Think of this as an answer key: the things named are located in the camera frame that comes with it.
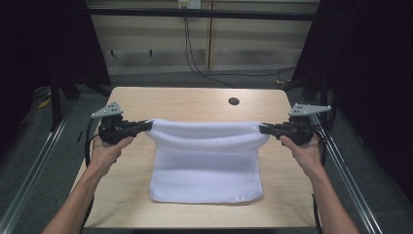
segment person's left hand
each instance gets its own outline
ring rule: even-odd
[[[96,168],[101,176],[105,176],[114,162],[121,156],[122,149],[133,141],[133,137],[123,138],[115,145],[104,142],[99,136],[94,138],[92,159],[89,167]]]

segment human arm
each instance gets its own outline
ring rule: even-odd
[[[133,141],[127,137],[116,145],[107,146],[99,136],[94,138],[92,160],[76,183],[67,200],[42,233],[79,233],[89,203],[100,180],[121,156],[121,150]]]
[[[359,233],[341,204],[327,172],[321,164],[319,139],[313,136],[309,143],[301,146],[297,146],[287,136],[281,136],[280,140],[283,145],[291,150],[292,156],[313,185],[314,195],[319,206],[323,233]]]

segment white towel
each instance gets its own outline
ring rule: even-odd
[[[170,203],[237,203],[258,199],[258,147],[269,136],[258,122],[178,123],[154,119],[156,142],[149,190]]]

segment black horizontal bar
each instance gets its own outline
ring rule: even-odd
[[[314,21],[337,19],[338,16],[320,16],[308,13],[244,12],[195,9],[160,9],[160,8],[39,8],[41,13],[82,14],[100,16],[145,16],[179,18],[217,18],[217,19],[253,19],[253,20],[301,20]]]

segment table top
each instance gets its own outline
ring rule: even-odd
[[[232,105],[229,98],[240,103]],[[178,122],[281,123],[290,105],[277,90],[128,88],[113,90],[124,119],[161,118]],[[87,227],[272,228],[314,226],[310,181],[273,136],[260,147],[261,199],[241,204],[167,204],[149,197],[155,143],[144,133],[123,150],[99,184]],[[85,166],[81,167],[76,181]]]

